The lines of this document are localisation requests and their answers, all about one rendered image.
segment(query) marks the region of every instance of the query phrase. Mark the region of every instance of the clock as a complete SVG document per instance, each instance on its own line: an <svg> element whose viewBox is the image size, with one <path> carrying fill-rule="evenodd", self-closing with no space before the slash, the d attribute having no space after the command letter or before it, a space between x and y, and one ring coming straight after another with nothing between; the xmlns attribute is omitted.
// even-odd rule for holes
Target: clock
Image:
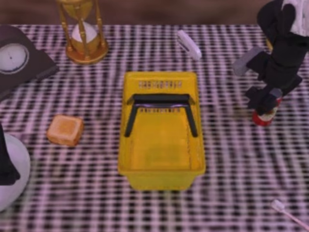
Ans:
<svg viewBox="0 0 309 232"><path fill-rule="evenodd" d="M57 73L59 67L18 28L0 26L0 101L20 84L42 80Z"/></svg>

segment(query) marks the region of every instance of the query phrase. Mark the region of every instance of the gold hourglass frame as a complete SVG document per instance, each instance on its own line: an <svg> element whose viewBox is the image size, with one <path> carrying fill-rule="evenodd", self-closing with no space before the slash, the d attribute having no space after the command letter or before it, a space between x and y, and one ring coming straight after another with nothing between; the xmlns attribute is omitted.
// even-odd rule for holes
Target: gold hourglass frame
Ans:
<svg viewBox="0 0 309 232"><path fill-rule="evenodd" d="M67 56L79 64L93 64L103 59L109 47L103 35L98 0L56 0L56 2L59 9L61 25L67 40ZM98 33L91 41L88 41L89 35L87 34L87 28L85 28L85 19L89 16L93 5L96 11ZM80 41L74 39L73 35L70 36L65 13L78 21L76 29L79 32Z"/></svg>

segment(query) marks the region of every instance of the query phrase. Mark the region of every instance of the orange soap bar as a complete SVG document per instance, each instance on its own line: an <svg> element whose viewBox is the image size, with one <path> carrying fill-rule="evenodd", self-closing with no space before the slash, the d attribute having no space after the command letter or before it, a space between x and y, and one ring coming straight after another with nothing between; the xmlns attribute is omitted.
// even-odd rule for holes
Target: orange soap bar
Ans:
<svg viewBox="0 0 309 232"><path fill-rule="evenodd" d="M81 118L56 115L47 131L47 138L54 144L76 146L83 129L84 122Z"/></svg>

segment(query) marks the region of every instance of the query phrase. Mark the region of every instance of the red and white can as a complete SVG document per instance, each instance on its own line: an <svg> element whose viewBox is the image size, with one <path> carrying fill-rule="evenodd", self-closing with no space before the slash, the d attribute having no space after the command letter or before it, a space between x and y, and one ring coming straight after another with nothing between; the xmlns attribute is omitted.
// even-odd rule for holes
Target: red and white can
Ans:
<svg viewBox="0 0 309 232"><path fill-rule="evenodd" d="M273 94L274 96L277 97L277 106L272 109L271 111L263 114L263 115L258 115L256 111L253 112L253 115L252 115L252 120L253 122L258 125L258 126L262 126L262 127L266 127L268 126L274 119L276 113L277 113L277 110L278 110L278 107L282 101L282 92L280 89L273 89L271 91L271 94Z"/></svg>

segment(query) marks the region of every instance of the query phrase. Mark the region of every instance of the checkered tablecloth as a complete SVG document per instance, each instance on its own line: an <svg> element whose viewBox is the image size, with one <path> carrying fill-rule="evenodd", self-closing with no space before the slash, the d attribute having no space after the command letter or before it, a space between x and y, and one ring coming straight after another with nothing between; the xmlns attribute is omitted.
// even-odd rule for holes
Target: checkered tablecloth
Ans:
<svg viewBox="0 0 309 232"><path fill-rule="evenodd" d="M268 128L251 122L245 91L257 76L233 75L231 64L253 46L266 47L257 26L105 26L110 44L98 64L65 55L61 26L19 26L60 72L18 87L0 103L7 133L31 157L23 195L0 213L0 232L294 232L302 229L270 208L274 198L309 223L309 61L304 81ZM191 60L176 44L185 30L201 48ZM123 77L126 71L198 74L206 173L182 192L139 192L118 174ZM75 148L48 142L55 114L79 116Z"/></svg>

